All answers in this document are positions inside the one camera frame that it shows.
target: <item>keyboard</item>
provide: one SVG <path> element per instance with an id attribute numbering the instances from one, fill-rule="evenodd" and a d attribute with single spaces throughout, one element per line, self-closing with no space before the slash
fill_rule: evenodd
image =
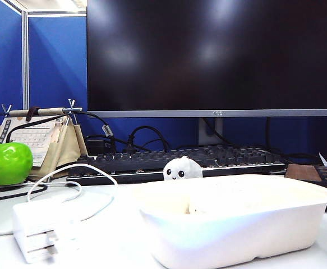
<path id="1" fill-rule="evenodd" d="M 236 174 L 267 174 L 285 168 L 280 156 L 258 147 L 209 146 L 168 152 L 137 152 L 135 154 L 100 154 L 82 156 L 77 163 L 89 164 L 111 175 L 119 184 L 145 183 L 164 180 L 163 168 L 169 161 L 182 156 L 195 160 L 203 177 Z M 107 185 L 112 182 L 96 171 L 83 166 L 71 168 L 67 181 L 81 185 Z"/>

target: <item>white tray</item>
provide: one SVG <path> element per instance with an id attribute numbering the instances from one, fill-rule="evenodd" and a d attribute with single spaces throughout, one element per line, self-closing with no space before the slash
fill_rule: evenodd
<path id="1" fill-rule="evenodd" d="M 135 199 L 153 256 L 170 269 L 211 269 L 310 247 L 327 189 L 268 175 L 150 182 Z"/>

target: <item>black monitor screen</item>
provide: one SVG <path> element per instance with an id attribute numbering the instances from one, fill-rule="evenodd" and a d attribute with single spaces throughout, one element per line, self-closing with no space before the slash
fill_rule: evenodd
<path id="1" fill-rule="evenodd" d="M 327 1 L 89 0 L 87 91 L 137 115 L 327 109 Z"/>

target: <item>green apple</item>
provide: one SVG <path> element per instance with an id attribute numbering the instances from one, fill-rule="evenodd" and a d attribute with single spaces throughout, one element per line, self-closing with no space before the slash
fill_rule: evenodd
<path id="1" fill-rule="evenodd" d="M 23 143 L 0 144 L 0 185 L 23 182 L 33 167 L 33 155 Z"/>

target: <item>power adapter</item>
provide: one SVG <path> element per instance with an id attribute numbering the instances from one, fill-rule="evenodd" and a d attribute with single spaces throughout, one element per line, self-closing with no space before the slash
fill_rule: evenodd
<path id="1" fill-rule="evenodd" d="M 27 263 L 77 248 L 77 226 L 64 203 L 44 199 L 13 206 L 13 235 Z"/>

